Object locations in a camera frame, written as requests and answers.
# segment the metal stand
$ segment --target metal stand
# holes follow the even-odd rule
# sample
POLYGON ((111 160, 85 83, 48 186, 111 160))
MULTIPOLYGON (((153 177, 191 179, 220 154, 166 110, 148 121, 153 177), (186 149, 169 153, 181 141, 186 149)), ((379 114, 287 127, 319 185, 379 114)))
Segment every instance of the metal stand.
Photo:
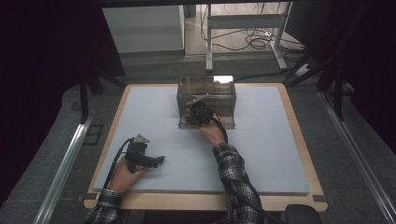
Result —
POLYGON ((266 15, 225 15, 212 16, 211 5, 207 5, 207 40, 206 40, 206 71, 213 71, 213 52, 212 52, 212 30, 219 29, 246 29, 246 28, 278 28, 275 41, 271 41, 279 68, 286 70, 285 60, 283 59, 279 42, 289 16, 291 2, 288 2, 282 14, 266 15))

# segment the person's left hand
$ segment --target person's left hand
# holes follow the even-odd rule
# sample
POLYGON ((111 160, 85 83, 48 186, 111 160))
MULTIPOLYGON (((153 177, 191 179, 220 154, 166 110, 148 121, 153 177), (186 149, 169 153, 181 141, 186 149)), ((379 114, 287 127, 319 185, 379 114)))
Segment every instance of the person's left hand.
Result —
POLYGON ((114 167, 108 188, 124 193, 130 189, 148 170, 148 167, 142 167, 132 174, 128 170, 128 161, 122 158, 114 167))

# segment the light blue board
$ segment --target light blue board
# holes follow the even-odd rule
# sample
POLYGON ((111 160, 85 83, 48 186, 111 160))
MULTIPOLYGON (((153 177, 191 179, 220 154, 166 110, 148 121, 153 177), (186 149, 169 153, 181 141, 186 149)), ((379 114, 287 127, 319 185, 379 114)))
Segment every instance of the light blue board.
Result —
MULTIPOLYGON (((141 133, 150 140, 146 156, 165 161, 132 190, 223 192, 211 144, 198 130, 180 130, 178 119, 177 87, 132 87, 94 188, 103 187, 123 142, 141 133)), ((234 119, 229 143, 259 193, 309 192, 277 87, 236 87, 234 119)))

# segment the hand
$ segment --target hand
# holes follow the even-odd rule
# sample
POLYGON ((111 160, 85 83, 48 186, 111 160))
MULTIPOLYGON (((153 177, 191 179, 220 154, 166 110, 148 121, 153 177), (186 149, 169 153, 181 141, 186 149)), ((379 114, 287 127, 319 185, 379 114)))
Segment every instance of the hand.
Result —
MULTIPOLYGON (((224 119, 220 118, 220 122, 224 125, 224 119)), ((210 120, 208 124, 205 126, 199 127, 199 131, 206 136, 207 139, 212 143, 213 146, 225 143, 224 135, 221 132, 218 124, 216 124, 213 120, 210 120)))
POLYGON ((114 167, 108 188, 124 193, 130 189, 131 186, 133 186, 148 170, 148 167, 142 167, 132 174, 128 169, 128 161, 122 158, 114 167))

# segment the wooden frame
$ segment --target wooden frame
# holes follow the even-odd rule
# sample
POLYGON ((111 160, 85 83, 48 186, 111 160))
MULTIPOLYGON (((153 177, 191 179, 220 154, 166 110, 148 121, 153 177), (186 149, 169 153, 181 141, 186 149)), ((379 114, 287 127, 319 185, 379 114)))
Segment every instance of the wooden frame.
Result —
MULTIPOLYGON (((108 133, 107 140, 104 145, 101 157, 97 164, 96 170, 93 174, 88 193, 97 194, 95 200, 85 200, 84 205, 87 208, 95 207, 97 199, 99 198, 100 190, 93 189, 93 183, 99 173, 99 170, 105 160, 108 148, 116 131, 121 112, 125 105, 126 99, 133 87, 175 87, 177 84, 145 84, 145 85, 129 85, 122 95, 119 108, 108 133)), ((254 83, 254 84, 235 84, 238 86, 273 86, 277 87, 285 107, 286 114, 289 119, 291 131, 298 148, 300 159, 304 167, 307 178, 307 183, 310 192, 307 195, 261 195, 262 207, 267 211, 285 211, 286 206, 292 203, 300 203, 310 205, 317 211, 325 211, 328 207, 325 200, 316 202, 314 196, 320 199, 324 198, 323 190, 318 181, 318 176, 315 167, 312 163, 308 149, 303 138, 297 118, 294 115, 294 110, 291 106, 290 98, 285 86, 280 83, 254 83)), ((200 210, 200 211, 225 211, 226 200, 225 194, 198 194, 198 193, 143 193, 143 192, 128 192, 124 195, 121 209, 143 209, 143 210, 200 210)))

